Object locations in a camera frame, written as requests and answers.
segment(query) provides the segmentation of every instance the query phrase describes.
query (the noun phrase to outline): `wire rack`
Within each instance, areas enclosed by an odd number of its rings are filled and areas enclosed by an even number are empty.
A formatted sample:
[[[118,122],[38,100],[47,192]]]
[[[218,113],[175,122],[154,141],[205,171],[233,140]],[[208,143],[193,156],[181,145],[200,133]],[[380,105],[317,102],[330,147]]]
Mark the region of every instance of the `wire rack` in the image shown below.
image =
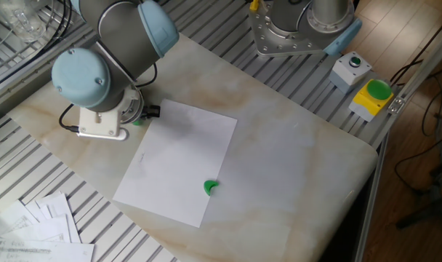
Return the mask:
[[[63,7],[64,5],[61,1],[53,0],[38,10],[37,13],[40,19],[46,25],[46,32],[38,41],[32,43],[23,42],[11,32],[11,28],[0,19],[0,83],[21,69],[52,38],[60,25],[63,16]],[[75,27],[83,23],[84,21],[79,15],[73,13],[69,31],[73,31]]]

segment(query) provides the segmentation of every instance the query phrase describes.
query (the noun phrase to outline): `white control box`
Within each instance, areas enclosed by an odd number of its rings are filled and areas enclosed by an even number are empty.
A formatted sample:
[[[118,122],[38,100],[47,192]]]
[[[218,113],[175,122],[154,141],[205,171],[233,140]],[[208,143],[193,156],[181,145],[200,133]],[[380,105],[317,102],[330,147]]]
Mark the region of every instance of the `white control box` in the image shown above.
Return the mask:
[[[339,58],[332,68],[329,80],[343,93],[351,92],[371,70],[368,64],[356,52],[350,52]]]

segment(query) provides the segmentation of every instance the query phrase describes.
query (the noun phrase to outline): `green play dough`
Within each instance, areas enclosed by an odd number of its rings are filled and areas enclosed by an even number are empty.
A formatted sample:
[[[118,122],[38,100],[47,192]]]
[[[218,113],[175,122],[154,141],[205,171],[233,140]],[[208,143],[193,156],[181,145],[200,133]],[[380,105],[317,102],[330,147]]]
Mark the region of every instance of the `green play dough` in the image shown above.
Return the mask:
[[[368,93],[376,99],[385,100],[390,97],[393,91],[390,89],[389,85],[382,80],[371,80],[366,87]]]
[[[219,183],[213,180],[208,180],[204,183],[205,192],[207,195],[212,195],[212,188],[219,186]]]

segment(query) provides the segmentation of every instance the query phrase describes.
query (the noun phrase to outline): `glass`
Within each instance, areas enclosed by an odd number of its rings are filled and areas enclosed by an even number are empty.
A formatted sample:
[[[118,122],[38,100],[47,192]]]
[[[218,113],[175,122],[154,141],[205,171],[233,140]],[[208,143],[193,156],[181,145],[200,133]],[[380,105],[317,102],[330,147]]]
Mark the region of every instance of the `glass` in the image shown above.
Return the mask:
[[[37,41],[45,33],[45,24],[27,0],[0,0],[0,14],[13,32],[25,42]]]

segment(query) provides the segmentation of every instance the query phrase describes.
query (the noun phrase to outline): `wooden floor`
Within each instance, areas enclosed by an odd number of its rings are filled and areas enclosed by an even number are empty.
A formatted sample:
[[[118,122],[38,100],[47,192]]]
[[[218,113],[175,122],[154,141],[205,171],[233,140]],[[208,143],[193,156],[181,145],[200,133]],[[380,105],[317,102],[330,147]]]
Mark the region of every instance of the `wooden floor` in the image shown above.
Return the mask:
[[[363,27],[347,51],[356,50],[380,76],[390,77],[411,62],[429,38],[442,25],[442,0],[361,0],[356,10]],[[442,33],[427,49],[426,57]],[[415,72],[411,69],[401,82]],[[442,261],[442,217],[433,217],[404,230],[395,222],[429,202],[429,196],[415,196],[394,173],[395,164],[435,143],[421,131],[423,113],[432,96],[439,91],[434,79],[417,91],[390,131],[390,139],[379,182],[371,228],[363,260],[373,261]],[[427,128],[435,126],[435,103],[427,117]],[[426,189],[431,184],[429,171],[439,164],[438,150],[433,149],[400,166],[411,185]]]

